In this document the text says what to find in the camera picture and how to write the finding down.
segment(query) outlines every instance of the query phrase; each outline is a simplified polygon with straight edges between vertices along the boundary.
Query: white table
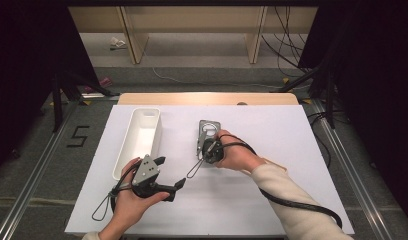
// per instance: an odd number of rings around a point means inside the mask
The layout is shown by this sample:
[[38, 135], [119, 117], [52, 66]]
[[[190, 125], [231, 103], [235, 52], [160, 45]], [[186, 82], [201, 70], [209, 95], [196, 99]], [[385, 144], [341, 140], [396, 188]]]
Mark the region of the white table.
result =
[[[199, 120], [219, 121], [222, 128], [241, 137], [260, 156], [286, 166], [296, 183], [341, 217], [345, 233], [354, 233], [299, 105], [114, 106], [65, 230], [67, 233], [100, 231], [111, 218], [110, 208], [102, 222], [94, 221], [91, 215], [116, 184], [112, 171], [129, 117], [137, 107], [157, 107], [161, 111], [163, 133], [159, 156], [165, 156], [166, 162], [160, 166], [158, 183], [173, 185], [186, 176], [197, 162]], [[242, 173], [203, 165], [178, 191], [174, 202], [151, 207], [126, 234], [141, 237], [285, 236], [267, 201], [255, 183]]]

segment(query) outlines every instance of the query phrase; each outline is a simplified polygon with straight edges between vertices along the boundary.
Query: white plastic tray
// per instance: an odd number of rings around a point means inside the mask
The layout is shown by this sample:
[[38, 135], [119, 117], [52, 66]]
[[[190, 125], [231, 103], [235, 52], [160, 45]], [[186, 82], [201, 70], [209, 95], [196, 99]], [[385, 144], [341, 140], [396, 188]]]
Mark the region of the white plastic tray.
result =
[[147, 154], [153, 159], [157, 158], [160, 138], [160, 110], [157, 108], [135, 109], [114, 166], [113, 178], [119, 180], [123, 167], [133, 158], [144, 158]]

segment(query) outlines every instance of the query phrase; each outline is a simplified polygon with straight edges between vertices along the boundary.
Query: gray floor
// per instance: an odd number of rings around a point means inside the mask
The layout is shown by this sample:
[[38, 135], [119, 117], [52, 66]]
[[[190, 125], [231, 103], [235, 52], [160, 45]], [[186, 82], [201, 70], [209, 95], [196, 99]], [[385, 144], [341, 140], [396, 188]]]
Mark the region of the gray floor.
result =
[[[120, 34], [82, 35], [97, 75], [113, 80], [113, 85], [108, 87], [113, 92], [268, 92], [281, 87], [286, 77], [277, 68], [276, 56], [264, 43], [260, 47], [258, 63], [249, 64], [243, 36], [239, 34], [152, 34], [146, 56], [139, 65], [130, 63], [126, 50], [109, 50], [109, 41], [113, 36], [123, 38]], [[266, 39], [279, 47], [273, 36], [268, 35]], [[295, 36], [294, 41], [300, 44], [301, 39]], [[283, 53], [289, 59], [294, 59], [290, 49], [283, 48]], [[281, 62], [280, 66], [287, 74], [301, 74], [285, 62]], [[307, 84], [294, 89], [293, 93], [299, 99], [307, 97]], [[8, 159], [0, 168], [0, 224], [51, 138], [53, 112], [50, 102], [48, 100], [44, 104], [44, 115], [37, 117], [19, 146], [21, 157]], [[78, 239], [64, 233], [65, 224], [83, 185], [107, 117], [116, 103], [101, 99], [76, 107], [20, 219], [13, 239]], [[302, 106], [307, 115], [315, 111], [314, 104], [303, 103]], [[408, 220], [376, 169], [369, 165], [370, 158], [352, 124], [347, 122], [343, 113], [337, 113], [335, 119], [336, 132], [385, 220], [391, 239], [408, 239]], [[80, 143], [79, 139], [72, 139], [77, 126], [89, 126], [79, 131], [87, 139], [83, 147], [70, 148], [68, 145]], [[329, 171], [354, 224], [354, 238], [377, 239], [320, 122], [315, 124], [314, 130], [322, 142], [328, 145], [332, 155]], [[322, 145], [320, 149], [327, 160], [327, 151]]]

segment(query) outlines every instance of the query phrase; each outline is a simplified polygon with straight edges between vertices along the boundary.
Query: silver metal part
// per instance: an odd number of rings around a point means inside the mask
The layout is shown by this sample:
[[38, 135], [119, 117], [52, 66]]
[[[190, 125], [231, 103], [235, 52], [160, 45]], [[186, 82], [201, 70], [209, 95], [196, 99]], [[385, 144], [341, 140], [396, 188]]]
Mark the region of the silver metal part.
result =
[[201, 120], [198, 126], [199, 137], [197, 141], [197, 157], [198, 160], [202, 160], [202, 149], [204, 141], [208, 138], [213, 138], [214, 135], [221, 129], [221, 124], [216, 121]]
[[217, 142], [213, 142], [213, 144], [211, 144], [211, 146], [207, 149], [207, 153], [211, 152], [211, 150], [213, 150], [214, 146], [216, 146]]
[[136, 171], [135, 178], [133, 182], [135, 184], [140, 184], [141, 182], [154, 177], [159, 173], [159, 169], [157, 164], [150, 158], [150, 156], [146, 155], [139, 165], [138, 170]]

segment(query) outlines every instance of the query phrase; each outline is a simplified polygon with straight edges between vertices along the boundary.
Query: black wire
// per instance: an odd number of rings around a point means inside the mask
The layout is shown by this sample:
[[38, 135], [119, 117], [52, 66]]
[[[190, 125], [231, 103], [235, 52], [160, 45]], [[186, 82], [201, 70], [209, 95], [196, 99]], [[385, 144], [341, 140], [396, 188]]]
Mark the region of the black wire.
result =
[[[280, 39], [280, 38], [278, 38], [278, 36], [276, 36], [276, 34], [273, 34], [273, 36], [275, 36], [275, 38], [279, 41], [279, 42], [282, 42], [282, 40]], [[299, 48], [299, 47], [296, 47], [296, 46], [292, 46], [292, 45], [289, 45], [288, 43], [286, 43], [286, 42], [283, 42], [283, 44], [285, 44], [285, 45], [287, 45], [288, 47], [293, 47], [293, 48], [295, 48], [295, 49], [298, 49], [298, 50], [303, 50], [302, 48]]]
[[220, 139], [222, 139], [222, 137], [226, 137], [226, 136], [236, 138], [237, 140], [239, 140], [239, 141], [241, 141], [241, 142], [227, 143], [227, 144], [225, 144], [225, 145], [221, 145], [220, 147], [218, 147], [218, 148], [216, 148], [216, 149], [213, 149], [213, 151], [218, 150], [218, 149], [222, 149], [222, 148], [224, 148], [224, 147], [229, 147], [229, 146], [238, 145], [238, 146], [243, 146], [243, 147], [247, 148], [247, 149], [250, 150], [254, 155], [257, 155], [256, 151], [254, 151], [254, 149], [253, 149], [250, 145], [248, 145], [248, 143], [246, 143], [244, 140], [240, 139], [239, 137], [237, 137], [237, 136], [235, 136], [235, 135], [222, 134], [220, 137], [218, 137], [218, 140], [220, 141]]
[[332, 210], [330, 210], [328, 208], [324, 208], [322, 206], [317, 206], [317, 205], [312, 205], [312, 204], [299, 203], [299, 202], [294, 202], [294, 201], [289, 201], [289, 200], [277, 198], [275, 196], [270, 195], [269, 193], [267, 193], [266, 191], [264, 191], [261, 188], [260, 188], [260, 192], [267, 199], [269, 199], [270, 201], [272, 201], [274, 203], [277, 203], [279, 205], [286, 206], [286, 207], [292, 207], [292, 208], [299, 208], [299, 209], [304, 209], [304, 210], [309, 210], [309, 211], [319, 212], [319, 213], [329, 215], [329, 216], [331, 216], [331, 217], [333, 217], [335, 219], [338, 227], [342, 228], [341, 218], [338, 216], [338, 214], [336, 214], [334, 211], [332, 211]]
[[[280, 23], [281, 23], [282, 29], [284, 30], [284, 35], [283, 35], [283, 37], [282, 37], [282, 42], [284, 41], [285, 36], [287, 36], [289, 43], [290, 43], [290, 44], [292, 43], [291, 45], [293, 45], [293, 42], [292, 42], [292, 40], [291, 40], [291, 38], [290, 38], [290, 36], [289, 36], [289, 29], [287, 29], [288, 24], [289, 24], [289, 12], [290, 12], [290, 10], [289, 10], [288, 7], [286, 7], [286, 8], [285, 8], [285, 11], [286, 11], [286, 12], [285, 12], [285, 14], [286, 14], [286, 25], [284, 25], [284, 23], [283, 23], [283, 21], [282, 21], [282, 18], [281, 18], [281, 16], [279, 15], [278, 9], [277, 9], [276, 6], [275, 6], [276, 15], [278, 16], [278, 19], [279, 19], [279, 21], [280, 21]], [[291, 48], [291, 52], [292, 52], [292, 55], [293, 55], [294, 58], [295, 58], [295, 61], [298, 63], [297, 57], [295, 56], [294, 50], [293, 50], [292, 48]]]
[[303, 70], [303, 69], [301, 69], [301, 68], [299, 68], [297, 64], [291, 62], [291, 61], [288, 60], [285, 56], [283, 56], [280, 52], [276, 51], [276, 50], [266, 41], [266, 38], [264, 38], [263, 35], [262, 35], [261, 37], [262, 37], [263, 41], [266, 43], [266, 45], [270, 48], [270, 50], [272, 50], [276, 55], [278, 55], [278, 68], [279, 68], [279, 69], [280, 69], [280, 66], [279, 66], [279, 57], [280, 57], [280, 58], [282, 58], [283, 60], [285, 60], [286, 62], [288, 62], [289, 64], [291, 64], [292, 66], [294, 66], [294, 67], [296, 67], [297, 69], [301, 70], [303, 73], [306, 73], [306, 71]]
[[318, 113], [318, 114], [320, 114], [320, 115], [317, 116], [317, 117], [313, 120], [313, 122], [310, 124], [310, 127], [311, 127], [311, 130], [313, 131], [314, 136], [315, 136], [316, 139], [322, 144], [322, 146], [323, 146], [323, 147], [325, 148], [325, 150], [326, 150], [326, 153], [328, 154], [328, 162], [326, 163], [326, 167], [329, 168], [329, 167], [331, 166], [331, 161], [332, 161], [331, 152], [329, 151], [328, 147], [325, 145], [325, 143], [323, 143], [322, 139], [319, 138], [319, 136], [316, 134], [316, 132], [315, 132], [314, 129], [313, 129], [314, 124], [315, 124], [318, 120], [324, 118], [324, 115], [323, 115], [323, 114], [321, 114], [321, 113]]
[[[335, 110], [333, 110], [332, 112], [344, 112], [344, 110], [335, 109]], [[324, 114], [324, 115], [325, 115], [325, 114], [327, 114], [327, 112], [313, 113], [313, 114], [308, 115], [307, 118], [310, 118], [310, 117], [313, 117], [313, 116], [316, 116], [316, 115], [320, 115], [320, 114]]]
[[[198, 169], [200, 169], [200, 167], [201, 167], [201, 165], [203, 164], [203, 162], [204, 162], [204, 158], [201, 159], [201, 160], [199, 160], [199, 161], [191, 168], [191, 170], [189, 170], [189, 172], [186, 174], [186, 177], [189, 178], [189, 179], [193, 178], [193, 177], [195, 176], [195, 174], [198, 172]], [[190, 176], [191, 172], [192, 172], [195, 168], [196, 168], [196, 170], [195, 170], [194, 174], [192, 174], [192, 175]]]
[[301, 34], [298, 34], [298, 36], [301, 38], [301, 41], [303, 41], [303, 43], [306, 44], [306, 41], [304, 41], [303, 37], [301, 37]]
[[[120, 178], [120, 180], [117, 182], [116, 186], [114, 186], [111, 191], [107, 194], [107, 196], [104, 198], [104, 200], [102, 200], [102, 202], [98, 205], [98, 207], [95, 209], [94, 213], [92, 214], [92, 219], [95, 221], [102, 221], [105, 218], [105, 215], [107, 214], [107, 210], [108, 210], [108, 202], [110, 202], [111, 200], [111, 208], [114, 211], [115, 208], [115, 198], [117, 196], [117, 194], [120, 191], [123, 190], [127, 190], [127, 189], [131, 189], [130, 187], [125, 187], [125, 188], [120, 188], [120, 185], [122, 184], [123, 180], [126, 178], [126, 176], [133, 171], [133, 169], [138, 168], [139, 165], [141, 164], [142, 160], [138, 161], [137, 163], [133, 164], [124, 174], [123, 176]], [[103, 205], [104, 201], [107, 200], [106, 204], [105, 204], [105, 210], [104, 210], [104, 215], [102, 216], [102, 218], [95, 218], [95, 214], [96, 212], [101, 208], [101, 206]]]

